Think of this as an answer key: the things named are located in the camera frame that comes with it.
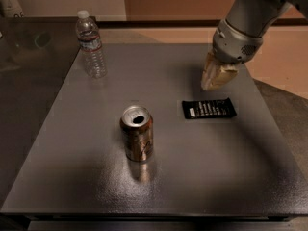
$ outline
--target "aluminum can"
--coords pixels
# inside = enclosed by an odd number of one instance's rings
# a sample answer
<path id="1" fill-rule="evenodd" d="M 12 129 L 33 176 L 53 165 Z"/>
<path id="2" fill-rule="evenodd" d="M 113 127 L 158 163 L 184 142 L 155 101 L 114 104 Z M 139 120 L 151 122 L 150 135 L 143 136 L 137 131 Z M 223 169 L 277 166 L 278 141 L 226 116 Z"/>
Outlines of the aluminum can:
<path id="1" fill-rule="evenodd" d="M 136 162 L 146 161 L 153 153 L 153 118 L 142 106 L 128 107 L 120 120 L 126 156 Z"/>

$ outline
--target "robotic hand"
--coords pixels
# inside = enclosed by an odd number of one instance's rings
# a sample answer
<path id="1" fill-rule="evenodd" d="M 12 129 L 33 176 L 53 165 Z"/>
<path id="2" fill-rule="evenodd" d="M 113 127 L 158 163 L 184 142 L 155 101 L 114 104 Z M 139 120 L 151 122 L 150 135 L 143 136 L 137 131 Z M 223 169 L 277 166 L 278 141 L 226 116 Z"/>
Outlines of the robotic hand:
<path id="1" fill-rule="evenodd" d="M 216 90 L 233 79 L 238 66 L 254 57 L 263 34 L 290 4 L 308 18 L 308 0 L 236 0 L 214 33 L 201 87 Z"/>

